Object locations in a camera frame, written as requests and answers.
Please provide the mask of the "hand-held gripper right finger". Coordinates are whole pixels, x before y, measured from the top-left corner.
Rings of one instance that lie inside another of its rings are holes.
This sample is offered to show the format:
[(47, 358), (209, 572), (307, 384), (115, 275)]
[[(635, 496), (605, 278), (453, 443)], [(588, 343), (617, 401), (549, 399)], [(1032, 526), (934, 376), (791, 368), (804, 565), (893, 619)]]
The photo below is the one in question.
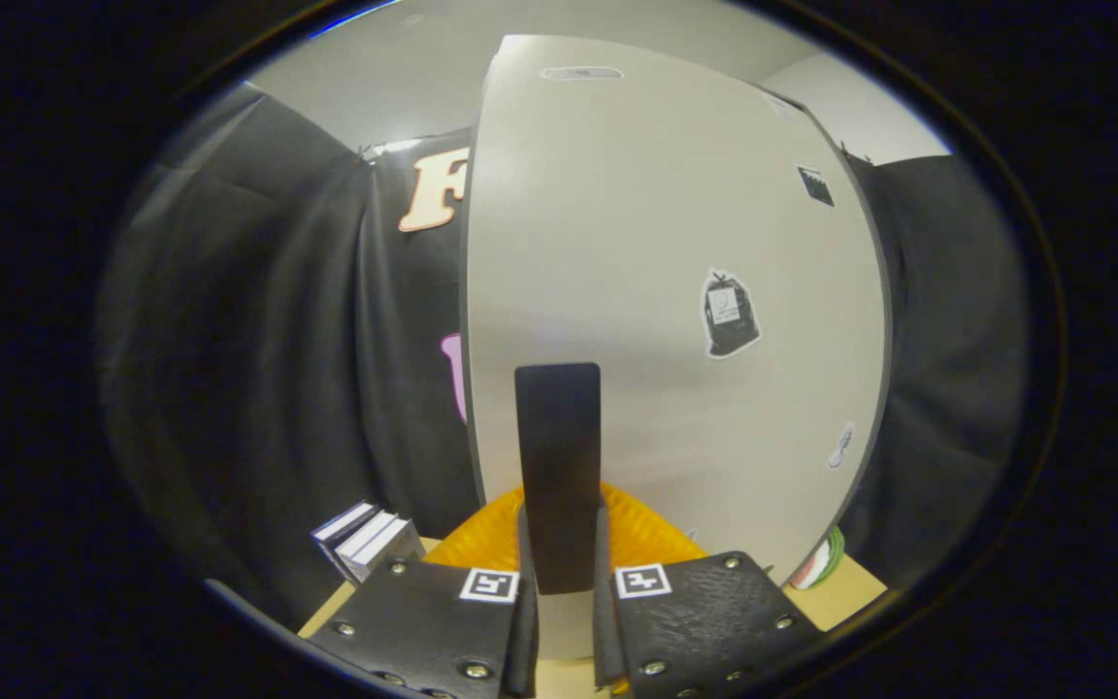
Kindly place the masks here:
[(595, 681), (616, 698), (743, 698), (822, 637), (749, 552), (704, 552), (609, 483), (595, 552)]

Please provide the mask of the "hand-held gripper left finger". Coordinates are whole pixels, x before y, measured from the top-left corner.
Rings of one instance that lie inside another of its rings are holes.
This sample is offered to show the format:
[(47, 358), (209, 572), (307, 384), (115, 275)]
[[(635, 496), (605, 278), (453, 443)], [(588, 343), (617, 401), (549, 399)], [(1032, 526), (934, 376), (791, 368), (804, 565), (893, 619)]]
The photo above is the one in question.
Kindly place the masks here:
[(517, 488), (421, 560), (387, 557), (307, 641), (405, 698), (533, 698), (538, 625)]

